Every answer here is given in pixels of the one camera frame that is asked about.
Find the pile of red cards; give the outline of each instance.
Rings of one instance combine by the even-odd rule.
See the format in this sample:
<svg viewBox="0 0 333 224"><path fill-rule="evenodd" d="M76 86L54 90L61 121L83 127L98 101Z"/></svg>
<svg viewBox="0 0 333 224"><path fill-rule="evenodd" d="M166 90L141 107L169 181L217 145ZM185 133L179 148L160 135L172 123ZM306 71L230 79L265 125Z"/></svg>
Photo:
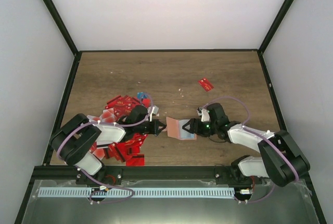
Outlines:
<svg viewBox="0 0 333 224"><path fill-rule="evenodd" d="M149 99L143 99L142 103L145 107L150 106ZM100 117L88 116L90 120L107 123L113 123L122 116L128 116L131 110L140 105L139 100L136 97L130 96L117 96L107 102L105 110ZM94 143L90 152L97 156L99 159L112 158L121 162L126 162L126 166L144 166L145 156L140 154L141 145L144 143L147 135L134 134L133 138L121 143L110 143L106 147L98 148Z"/></svg>

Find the black metal frame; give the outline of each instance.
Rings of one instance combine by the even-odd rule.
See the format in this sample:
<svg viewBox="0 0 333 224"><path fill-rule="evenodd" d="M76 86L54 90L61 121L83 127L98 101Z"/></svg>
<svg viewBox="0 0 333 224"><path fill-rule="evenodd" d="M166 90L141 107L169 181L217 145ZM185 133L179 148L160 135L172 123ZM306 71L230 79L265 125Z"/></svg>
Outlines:
<svg viewBox="0 0 333 224"><path fill-rule="evenodd" d="M64 39L66 40L68 46L70 47L71 51L74 55L74 61L73 65L69 74L69 78L66 84L65 92L63 93L63 97L61 100L61 104L59 107L59 111L56 117L56 121L54 124L53 132L57 130L62 122L63 115L65 113L65 109L67 106L67 102L69 99L69 95L71 93L71 89L73 86L73 82L75 79L75 75L80 63L81 55L83 52L91 52L92 50L86 50L86 51L78 51L64 22L62 21L54 3L52 0L43 0L46 7L48 8L50 14L52 15L55 23L59 27L59 30L61 31ZM209 49L209 50L197 50L197 49L186 49L186 50L96 50L93 52L130 52L130 51L256 51L258 53L259 61L263 70L263 74L267 83L267 88L270 92L271 100L274 106L274 110L276 113L276 117L279 123L279 126L281 129L286 130L286 124L284 122L275 92L274 88L268 73L268 70L265 65L265 61L263 58L263 53L267 49L267 46L269 45L270 41L272 40L275 32L277 31L279 25L281 24L284 16L286 15L288 9L290 8L292 2L294 0L285 0L282 4L272 26L270 27L263 43L261 44L259 49ZM57 166L57 165L50 165L50 159L52 157L53 149L48 146L46 150L46 154L43 160L43 166L36 166L31 180L29 182L27 191L24 195L24 199L22 201L22 205L20 207L17 219L15 223L21 223L24 217L24 212L27 207L27 203L31 194L31 190L33 187L33 183L35 180L44 180L44 179L54 179L54 180L73 180L76 179L76 176L78 174L78 171L75 169L75 167L70 166ZM226 174L225 170L226 166L185 166L185 167L168 167L168 166L145 166L145 167L112 167L108 166L108 169L111 171L111 173L117 173L121 174L121 178L123 180L147 180L147 179L212 179L215 180L217 184L226 184L230 185L232 187L248 187L251 185L251 181L245 181L242 183L237 183L235 181L231 181L231 179L228 177L228 173ZM305 179L307 187L312 191L312 202L314 204L314 207L316 209L317 216L319 218L320 223L326 223L324 214L322 212L322 209L320 207L318 198L316 196L316 193L313 188L312 181L310 179L310 176L306 174L302 177Z"/></svg>

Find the white wall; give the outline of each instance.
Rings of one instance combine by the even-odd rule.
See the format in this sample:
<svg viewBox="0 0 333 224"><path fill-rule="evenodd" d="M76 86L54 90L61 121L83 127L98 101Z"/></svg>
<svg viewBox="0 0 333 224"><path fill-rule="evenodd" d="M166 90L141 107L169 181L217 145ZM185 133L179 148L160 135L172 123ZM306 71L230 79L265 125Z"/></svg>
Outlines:
<svg viewBox="0 0 333 224"><path fill-rule="evenodd" d="M259 48L284 0L53 0L79 50Z"/></svg>
<svg viewBox="0 0 333 224"><path fill-rule="evenodd" d="M288 130L333 223L333 1L295 0L265 52Z"/></svg>
<svg viewBox="0 0 333 224"><path fill-rule="evenodd" d="M42 0L0 0L0 7L0 223L14 223L73 55Z"/></svg>

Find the white cable tray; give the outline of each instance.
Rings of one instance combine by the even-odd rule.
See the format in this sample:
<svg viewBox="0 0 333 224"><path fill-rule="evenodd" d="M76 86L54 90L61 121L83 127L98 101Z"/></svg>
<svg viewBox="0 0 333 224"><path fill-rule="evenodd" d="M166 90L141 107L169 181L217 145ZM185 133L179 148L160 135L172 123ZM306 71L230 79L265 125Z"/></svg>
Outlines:
<svg viewBox="0 0 333 224"><path fill-rule="evenodd" d="M233 199L234 188L131 188L133 198L216 198ZM91 188L40 187L38 197L89 197ZM122 198L129 196L128 190L111 189L97 192L92 197Z"/></svg>

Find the blue object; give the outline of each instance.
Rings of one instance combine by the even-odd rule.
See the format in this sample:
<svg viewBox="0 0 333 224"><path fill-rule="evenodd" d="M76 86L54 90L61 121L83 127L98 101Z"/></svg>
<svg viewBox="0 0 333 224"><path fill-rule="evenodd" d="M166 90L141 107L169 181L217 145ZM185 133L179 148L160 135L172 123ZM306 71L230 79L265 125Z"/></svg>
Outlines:
<svg viewBox="0 0 333 224"><path fill-rule="evenodd" d="M137 93L137 98L144 99L144 98L147 98L147 95L144 92L140 92L140 93Z"/></svg>

